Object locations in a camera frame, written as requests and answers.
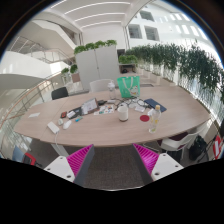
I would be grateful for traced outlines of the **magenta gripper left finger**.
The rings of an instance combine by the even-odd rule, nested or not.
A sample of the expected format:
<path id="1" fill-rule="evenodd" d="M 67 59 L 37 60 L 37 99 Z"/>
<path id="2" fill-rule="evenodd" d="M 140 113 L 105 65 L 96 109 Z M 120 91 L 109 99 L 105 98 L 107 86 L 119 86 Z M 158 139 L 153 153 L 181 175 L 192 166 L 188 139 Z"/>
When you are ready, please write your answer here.
<path id="1" fill-rule="evenodd" d="M 57 157 L 45 168 L 45 171 L 82 186 L 94 154 L 94 145 L 91 144 L 67 157 Z"/>

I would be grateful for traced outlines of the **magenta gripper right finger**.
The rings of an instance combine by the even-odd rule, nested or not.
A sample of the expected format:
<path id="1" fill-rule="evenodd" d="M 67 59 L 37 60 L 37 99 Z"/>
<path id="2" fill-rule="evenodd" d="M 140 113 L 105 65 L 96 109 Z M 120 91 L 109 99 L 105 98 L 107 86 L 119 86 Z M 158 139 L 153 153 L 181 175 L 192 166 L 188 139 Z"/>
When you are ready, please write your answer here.
<path id="1" fill-rule="evenodd" d="M 158 154 L 138 144 L 133 144 L 133 155 L 145 185 L 183 169 L 167 153 Z"/>

